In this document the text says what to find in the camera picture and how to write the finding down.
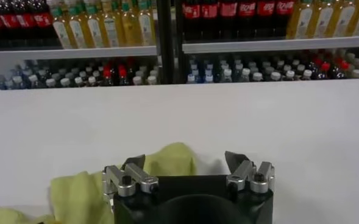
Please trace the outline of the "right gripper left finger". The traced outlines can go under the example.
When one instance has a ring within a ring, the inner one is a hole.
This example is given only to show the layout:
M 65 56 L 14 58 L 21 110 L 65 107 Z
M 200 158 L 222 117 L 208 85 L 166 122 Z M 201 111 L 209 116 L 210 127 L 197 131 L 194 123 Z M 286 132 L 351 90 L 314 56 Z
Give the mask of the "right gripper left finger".
M 159 189 L 158 178 L 143 170 L 146 156 L 139 155 L 127 158 L 119 168 L 115 165 L 106 166 L 102 171 L 102 188 L 106 196 L 118 194 L 120 197 L 131 197 L 140 190 L 154 194 Z

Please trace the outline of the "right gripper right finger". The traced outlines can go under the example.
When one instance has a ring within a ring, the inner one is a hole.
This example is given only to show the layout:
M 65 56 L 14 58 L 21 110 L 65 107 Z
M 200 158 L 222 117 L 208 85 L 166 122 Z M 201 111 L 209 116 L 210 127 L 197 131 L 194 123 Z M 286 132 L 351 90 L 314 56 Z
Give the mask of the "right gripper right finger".
M 245 190 L 246 186 L 256 194 L 274 190 L 275 167 L 270 162 L 261 162 L 259 168 L 246 155 L 225 151 L 226 163 L 231 172 L 226 176 L 226 186 L 234 192 Z

